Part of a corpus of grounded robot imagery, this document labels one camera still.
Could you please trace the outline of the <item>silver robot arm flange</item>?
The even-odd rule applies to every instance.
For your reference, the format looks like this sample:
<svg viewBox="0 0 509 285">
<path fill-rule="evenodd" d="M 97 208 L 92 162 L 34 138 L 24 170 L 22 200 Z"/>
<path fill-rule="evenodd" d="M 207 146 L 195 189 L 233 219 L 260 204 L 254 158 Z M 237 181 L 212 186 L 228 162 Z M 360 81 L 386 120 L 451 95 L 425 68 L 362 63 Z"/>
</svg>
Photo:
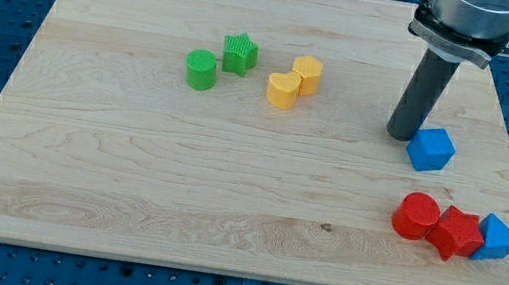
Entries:
<svg viewBox="0 0 509 285">
<path fill-rule="evenodd" d="M 485 69 L 509 40 L 509 0 L 421 0 L 408 30 L 443 60 Z"/>
</svg>

